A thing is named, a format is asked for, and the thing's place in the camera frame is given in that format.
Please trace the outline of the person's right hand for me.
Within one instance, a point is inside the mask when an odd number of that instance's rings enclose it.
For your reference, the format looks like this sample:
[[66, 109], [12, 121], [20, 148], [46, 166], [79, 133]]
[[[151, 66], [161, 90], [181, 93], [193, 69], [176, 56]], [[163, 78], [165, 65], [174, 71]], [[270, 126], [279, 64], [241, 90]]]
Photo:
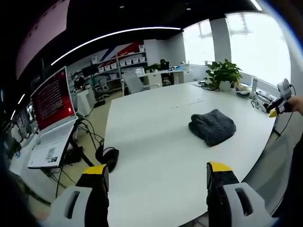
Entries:
[[303, 97], [302, 96], [291, 96], [288, 99], [288, 104], [291, 106], [292, 112], [299, 112], [303, 114]]

